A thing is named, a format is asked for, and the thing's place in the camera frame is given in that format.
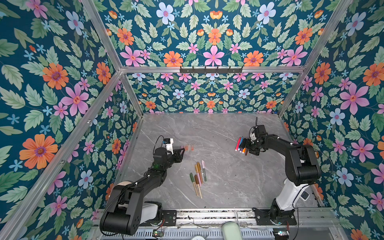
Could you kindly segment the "pink highlighter marker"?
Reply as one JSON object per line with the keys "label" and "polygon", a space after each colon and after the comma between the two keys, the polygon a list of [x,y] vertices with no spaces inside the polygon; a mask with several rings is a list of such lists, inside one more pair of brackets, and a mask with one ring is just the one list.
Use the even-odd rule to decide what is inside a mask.
{"label": "pink highlighter marker", "polygon": [[241,139],[242,139],[242,137],[239,137],[239,139],[238,139],[238,141],[237,141],[237,145],[236,145],[236,147],[235,147],[235,151],[236,151],[236,152],[239,150],[239,144],[240,144],[240,142],[241,142]]}

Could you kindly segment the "pink cap green pen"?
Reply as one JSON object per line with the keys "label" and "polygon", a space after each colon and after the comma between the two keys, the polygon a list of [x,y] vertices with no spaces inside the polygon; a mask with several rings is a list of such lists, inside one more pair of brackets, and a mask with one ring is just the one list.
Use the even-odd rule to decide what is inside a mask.
{"label": "pink cap green pen", "polygon": [[206,164],[205,161],[202,160],[202,171],[203,171],[203,176],[204,176],[204,181],[207,181],[207,174],[206,174]]}

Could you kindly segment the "blue marker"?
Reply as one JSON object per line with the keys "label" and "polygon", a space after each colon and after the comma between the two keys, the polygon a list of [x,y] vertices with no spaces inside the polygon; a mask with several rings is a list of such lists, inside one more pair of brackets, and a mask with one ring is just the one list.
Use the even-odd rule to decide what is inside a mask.
{"label": "blue marker", "polygon": [[238,151],[241,150],[241,144],[242,144],[242,142],[243,142],[243,139],[244,139],[244,138],[241,137],[240,140],[239,140],[239,144],[238,144],[238,147],[237,147],[237,150],[238,150]]}

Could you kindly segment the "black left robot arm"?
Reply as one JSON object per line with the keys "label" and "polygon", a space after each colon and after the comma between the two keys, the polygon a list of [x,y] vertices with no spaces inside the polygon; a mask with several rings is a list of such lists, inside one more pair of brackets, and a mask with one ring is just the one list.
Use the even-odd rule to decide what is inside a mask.
{"label": "black left robot arm", "polygon": [[144,197],[164,183],[167,170],[173,164],[180,163],[184,153],[184,148],[173,151],[157,148],[151,167],[141,179],[124,186],[114,186],[100,220],[102,234],[134,235],[142,221]]}

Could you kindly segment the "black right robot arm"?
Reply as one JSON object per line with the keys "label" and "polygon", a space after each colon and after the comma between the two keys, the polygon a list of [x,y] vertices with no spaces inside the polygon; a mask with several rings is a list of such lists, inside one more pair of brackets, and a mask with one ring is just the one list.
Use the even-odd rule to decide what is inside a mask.
{"label": "black right robot arm", "polygon": [[314,148],[268,134],[264,125],[256,125],[250,129],[249,137],[243,139],[240,149],[255,156],[267,150],[274,150],[283,156],[286,179],[281,193],[273,199],[268,211],[256,208],[253,211],[260,225],[295,225],[297,202],[309,198],[307,188],[321,177]]}

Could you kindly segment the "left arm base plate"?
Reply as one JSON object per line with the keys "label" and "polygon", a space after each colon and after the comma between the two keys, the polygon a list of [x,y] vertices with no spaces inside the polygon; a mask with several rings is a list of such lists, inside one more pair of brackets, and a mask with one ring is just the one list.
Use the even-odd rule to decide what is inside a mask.
{"label": "left arm base plate", "polygon": [[178,212],[176,210],[161,210],[158,211],[155,218],[149,220],[148,223],[154,227],[160,226],[175,226]]}

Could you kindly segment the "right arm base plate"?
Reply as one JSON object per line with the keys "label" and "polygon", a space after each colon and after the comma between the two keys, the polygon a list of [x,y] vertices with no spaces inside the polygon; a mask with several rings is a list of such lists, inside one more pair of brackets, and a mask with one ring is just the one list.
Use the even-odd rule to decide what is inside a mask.
{"label": "right arm base plate", "polygon": [[257,209],[252,208],[255,219],[258,226],[295,226],[297,225],[297,220],[295,217],[295,210],[291,211],[281,211],[277,209]]}

